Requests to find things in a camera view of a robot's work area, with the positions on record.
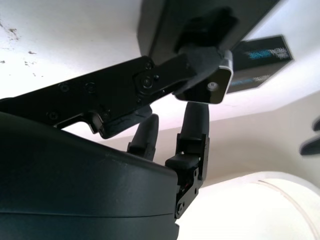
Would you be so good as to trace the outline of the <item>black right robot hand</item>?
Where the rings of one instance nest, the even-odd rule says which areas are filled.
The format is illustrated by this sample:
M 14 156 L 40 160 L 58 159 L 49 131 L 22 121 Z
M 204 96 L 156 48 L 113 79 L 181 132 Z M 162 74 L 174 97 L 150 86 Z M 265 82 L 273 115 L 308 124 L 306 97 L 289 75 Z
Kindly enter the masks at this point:
M 312 130 L 317 134 L 315 137 L 305 141 L 299 149 L 301 156 L 313 156 L 320 154 L 320 118 L 318 117 L 311 126 Z

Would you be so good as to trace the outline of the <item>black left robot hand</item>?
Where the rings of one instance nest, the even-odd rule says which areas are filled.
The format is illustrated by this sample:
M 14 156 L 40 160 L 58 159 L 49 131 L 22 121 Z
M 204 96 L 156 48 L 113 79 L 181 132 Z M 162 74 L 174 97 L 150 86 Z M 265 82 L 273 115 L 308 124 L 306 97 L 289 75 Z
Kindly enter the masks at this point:
M 221 101 L 218 44 L 236 24 L 228 7 L 192 19 L 175 57 L 148 56 L 0 102 L 3 240 L 175 240 L 209 155 L 207 99 L 189 99 L 174 156 L 153 161 L 151 103 L 197 87 Z

